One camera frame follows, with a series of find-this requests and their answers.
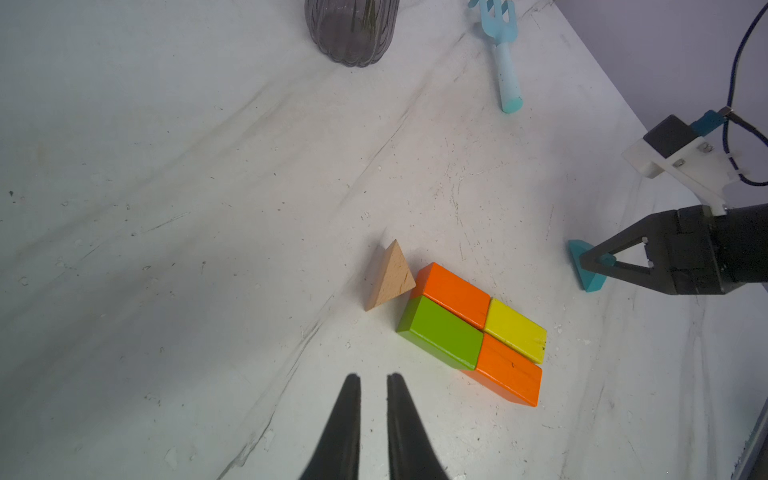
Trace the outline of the yellow rectangular block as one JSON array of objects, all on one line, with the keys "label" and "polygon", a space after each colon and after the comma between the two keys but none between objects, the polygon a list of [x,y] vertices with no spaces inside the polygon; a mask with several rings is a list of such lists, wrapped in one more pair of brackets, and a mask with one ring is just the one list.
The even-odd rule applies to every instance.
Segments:
[{"label": "yellow rectangular block", "polygon": [[544,362],[547,331],[496,298],[490,301],[484,331],[533,363]]}]

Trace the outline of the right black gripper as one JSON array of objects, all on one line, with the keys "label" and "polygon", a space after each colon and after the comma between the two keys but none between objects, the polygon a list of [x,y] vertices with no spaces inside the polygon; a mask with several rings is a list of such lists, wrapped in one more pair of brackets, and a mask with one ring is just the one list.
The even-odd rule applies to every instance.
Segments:
[{"label": "right black gripper", "polygon": [[724,295],[765,284],[767,206],[719,216],[703,205],[651,214],[588,248],[579,266],[664,294]]}]

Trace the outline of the green rectangular block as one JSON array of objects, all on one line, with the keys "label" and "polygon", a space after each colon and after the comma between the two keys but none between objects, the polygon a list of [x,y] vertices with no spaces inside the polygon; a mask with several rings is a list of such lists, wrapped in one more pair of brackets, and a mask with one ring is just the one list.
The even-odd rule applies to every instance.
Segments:
[{"label": "green rectangular block", "polygon": [[408,301],[396,332],[451,368],[476,368],[483,333],[426,296]]}]

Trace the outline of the tan wooden triangle block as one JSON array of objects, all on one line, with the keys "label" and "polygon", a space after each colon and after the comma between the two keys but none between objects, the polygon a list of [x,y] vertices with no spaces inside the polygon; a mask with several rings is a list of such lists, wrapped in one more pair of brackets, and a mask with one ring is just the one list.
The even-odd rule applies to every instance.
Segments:
[{"label": "tan wooden triangle block", "polygon": [[415,278],[397,240],[385,250],[374,281],[371,295],[365,305],[370,311],[416,287]]}]

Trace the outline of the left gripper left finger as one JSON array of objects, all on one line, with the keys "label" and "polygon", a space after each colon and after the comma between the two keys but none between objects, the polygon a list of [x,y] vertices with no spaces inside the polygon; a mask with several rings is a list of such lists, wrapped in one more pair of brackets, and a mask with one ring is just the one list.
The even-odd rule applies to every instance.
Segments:
[{"label": "left gripper left finger", "polygon": [[349,374],[342,385],[317,447],[300,476],[305,479],[353,479],[359,475],[361,381]]}]

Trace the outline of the orange block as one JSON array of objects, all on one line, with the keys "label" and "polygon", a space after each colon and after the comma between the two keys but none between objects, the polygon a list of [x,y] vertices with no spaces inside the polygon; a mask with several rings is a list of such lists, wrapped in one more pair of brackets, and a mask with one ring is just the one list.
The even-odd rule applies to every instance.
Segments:
[{"label": "orange block", "polygon": [[509,402],[538,406],[542,369],[487,333],[475,369],[464,374]]},{"label": "orange block", "polygon": [[438,263],[422,268],[410,298],[426,296],[478,330],[484,330],[491,297]]}]

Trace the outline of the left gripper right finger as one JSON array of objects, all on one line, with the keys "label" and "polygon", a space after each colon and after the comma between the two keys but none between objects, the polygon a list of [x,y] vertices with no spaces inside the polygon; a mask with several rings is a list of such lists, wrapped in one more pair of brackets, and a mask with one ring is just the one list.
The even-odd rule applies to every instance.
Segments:
[{"label": "left gripper right finger", "polygon": [[391,479],[447,479],[402,375],[387,377],[388,459]]}]

